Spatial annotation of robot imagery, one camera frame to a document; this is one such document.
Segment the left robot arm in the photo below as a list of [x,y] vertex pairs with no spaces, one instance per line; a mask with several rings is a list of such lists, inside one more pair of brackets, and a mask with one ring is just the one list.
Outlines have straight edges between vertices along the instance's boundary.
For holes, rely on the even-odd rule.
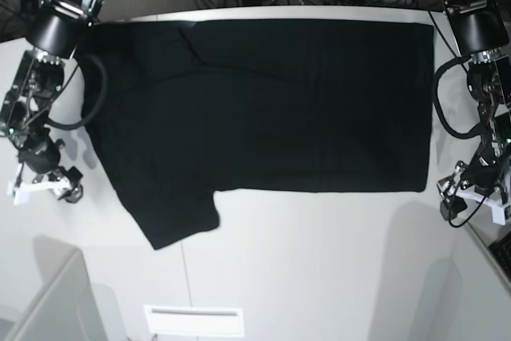
[[[433,104],[444,130],[460,140],[479,138],[469,163],[459,161],[454,172],[437,182],[440,212],[451,227],[467,208],[467,200],[486,205],[494,224],[510,218],[510,58],[503,50],[509,35],[497,0],[440,0],[454,34],[458,53],[434,74]],[[479,122],[468,132],[447,121],[438,97],[442,76],[456,65],[469,66],[466,84],[477,102]]]

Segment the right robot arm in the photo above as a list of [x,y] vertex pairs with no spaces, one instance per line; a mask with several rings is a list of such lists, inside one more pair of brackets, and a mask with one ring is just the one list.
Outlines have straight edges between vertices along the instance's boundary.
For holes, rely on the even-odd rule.
[[97,22],[104,1],[43,0],[26,35],[32,47],[24,52],[1,105],[1,134],[18,151],[16,177],[7,188],[14,204],[39,191],[71,204],[83,196],[81,172],[60,164],[65,143],[51,138],[49,113],[68,84],[65,61]]

